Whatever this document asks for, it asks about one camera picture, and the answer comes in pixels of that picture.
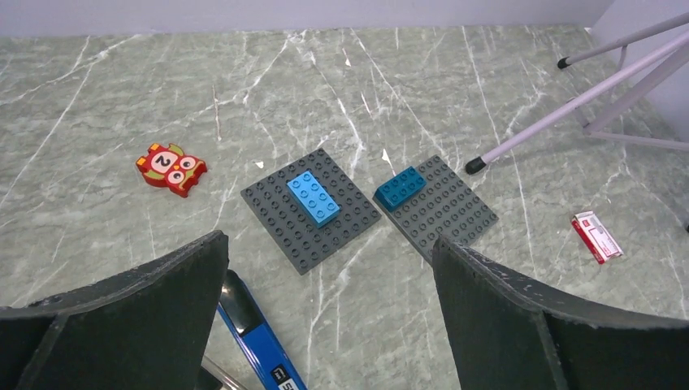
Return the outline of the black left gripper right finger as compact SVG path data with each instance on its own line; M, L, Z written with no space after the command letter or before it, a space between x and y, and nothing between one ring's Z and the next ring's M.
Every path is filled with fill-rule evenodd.
M685 389L688 323L589 301L440 237L432 266L464 389Z

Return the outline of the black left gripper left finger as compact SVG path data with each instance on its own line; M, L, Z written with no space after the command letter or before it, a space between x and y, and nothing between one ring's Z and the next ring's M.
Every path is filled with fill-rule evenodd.
M160 258L1 311L4 389L191 389L228 268L216 230Z

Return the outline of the red white staple box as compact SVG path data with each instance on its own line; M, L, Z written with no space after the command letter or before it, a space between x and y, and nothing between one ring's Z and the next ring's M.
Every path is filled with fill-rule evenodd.
M598 264L624 255L622 248L593 211L575 214L570 222Z

